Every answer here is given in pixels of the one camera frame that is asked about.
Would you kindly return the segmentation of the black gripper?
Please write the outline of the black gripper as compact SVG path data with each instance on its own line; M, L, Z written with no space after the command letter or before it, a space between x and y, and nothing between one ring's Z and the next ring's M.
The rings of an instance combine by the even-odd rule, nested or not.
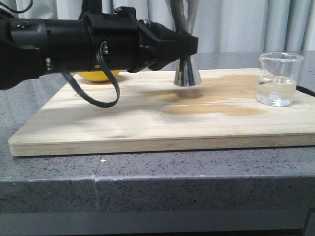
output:
M82 6L81 19L89 27L91 48L101 50L110 69L158 71L197 53L197 37L137 20L133 7L121 6L114 14L105 14L101 6Z

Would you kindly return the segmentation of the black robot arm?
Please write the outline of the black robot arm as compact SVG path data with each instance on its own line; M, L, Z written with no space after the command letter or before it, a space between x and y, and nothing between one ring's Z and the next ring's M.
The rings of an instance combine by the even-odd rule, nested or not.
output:
M95 71L96 53L107 42L111 70L160 70L197 52L198 39L162 24L136 19L133 7L102 13L100 2L84 1L78 20L17 19L0 12L0 88L55 73L47 59L71 72Z

